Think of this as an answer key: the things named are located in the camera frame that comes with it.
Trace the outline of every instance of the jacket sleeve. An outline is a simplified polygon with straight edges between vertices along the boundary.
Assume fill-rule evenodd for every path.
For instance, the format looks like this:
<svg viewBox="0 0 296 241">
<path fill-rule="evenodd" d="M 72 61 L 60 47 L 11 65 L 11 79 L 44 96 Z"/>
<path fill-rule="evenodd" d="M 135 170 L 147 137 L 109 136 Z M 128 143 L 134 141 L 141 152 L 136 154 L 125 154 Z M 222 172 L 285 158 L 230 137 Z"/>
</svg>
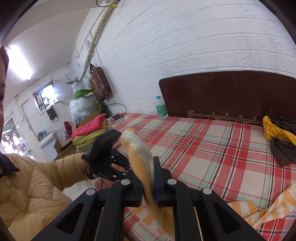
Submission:
<svg viewBox="0 0 296 241">
<path fill-rule="evenodd" d="M 83 153 L 67 156 L 63 159 L 39 162 L 41 171 L 59 190 L 73 186 L 77 182 L 87 180 L 86 162 L 81 159 Z"/>
</svg>

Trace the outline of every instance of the ceiling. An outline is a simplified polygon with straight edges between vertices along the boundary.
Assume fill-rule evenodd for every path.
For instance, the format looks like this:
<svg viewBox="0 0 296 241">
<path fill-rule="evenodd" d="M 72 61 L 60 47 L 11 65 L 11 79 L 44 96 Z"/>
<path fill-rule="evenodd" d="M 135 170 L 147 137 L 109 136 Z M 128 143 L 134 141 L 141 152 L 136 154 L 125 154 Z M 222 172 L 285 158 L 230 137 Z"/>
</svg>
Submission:
<svg viewBox="0 0 296 241">
<path fill-rule="evenodd" d="M 12 28 L 5 42 L 17 45 L 34 74 L 20 79 L 8 68 L 6 107 L 16 95 L 48 73 L 68 64 L 94 0 L 40 0 Z"/>
</svg>

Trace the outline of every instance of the sink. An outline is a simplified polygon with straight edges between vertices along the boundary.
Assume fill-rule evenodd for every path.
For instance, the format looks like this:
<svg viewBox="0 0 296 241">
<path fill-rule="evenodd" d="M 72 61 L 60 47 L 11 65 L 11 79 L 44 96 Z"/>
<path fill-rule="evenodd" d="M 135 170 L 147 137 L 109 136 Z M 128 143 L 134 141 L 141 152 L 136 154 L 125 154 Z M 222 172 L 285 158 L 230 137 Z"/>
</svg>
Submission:
<svg viewBox="0 0 296 241">
<path fill-rule="evenodd" d="M 54 138 L 54 132 L 50 133 L 50 134 L 47 135 L 42 141 L 40 141 L 39 144 L 38 144 L 38 146 L 42 149 L 42 148 L 45 147 L 49 142 L 51 142 L 53 138 Z"/>
</svg>

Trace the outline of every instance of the black collar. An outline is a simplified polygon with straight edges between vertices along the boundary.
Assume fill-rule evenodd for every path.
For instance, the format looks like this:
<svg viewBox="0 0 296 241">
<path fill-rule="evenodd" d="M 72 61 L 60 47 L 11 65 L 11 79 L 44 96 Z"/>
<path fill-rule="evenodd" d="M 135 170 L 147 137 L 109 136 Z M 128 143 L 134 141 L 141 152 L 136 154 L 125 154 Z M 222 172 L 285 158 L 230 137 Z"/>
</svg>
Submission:
<svg viewBox="0 0 296 241">
<path fill-rule="evenodd" d="M 11 160 L 0 153 L 0 167 L 3 168 L 3 173 L 0 173 L 0 178 L 6 175 L 9 172 L 19 172 L 20 170 L 11 162 Z"/>
</svg>

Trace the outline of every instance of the plaid bedsheet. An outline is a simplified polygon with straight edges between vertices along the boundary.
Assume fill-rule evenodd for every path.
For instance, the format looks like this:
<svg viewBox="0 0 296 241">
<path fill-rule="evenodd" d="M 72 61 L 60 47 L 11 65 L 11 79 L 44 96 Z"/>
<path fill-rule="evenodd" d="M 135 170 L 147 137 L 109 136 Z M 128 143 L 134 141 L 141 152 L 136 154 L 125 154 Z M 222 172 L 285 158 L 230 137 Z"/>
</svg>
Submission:
<svg viewBox="0 0 296 241">
<path fill-rule="evenodd" d="M 279 165 L 262 127 L 177 117 L 163 120 L 141 114 L 126 114 L 124 122 L 113 126 L 121 132 L 137 130 L 173 178 L 194 189 L 210 187 L 226 202 L 253 200 L 262 210 L 296 182 L 296 165 Z M 126 153 L 123 147 L 119 150 Z M 112 184 L 106 181 L 103 188 Z M 286 218 L 263 224 L 258 232 L 266 240 L 282 240 L 295 218 L 294 211 Z M 142 208 L 126 208 L 124 232 L 131 241 L 169 240 Z"/>
</svg>

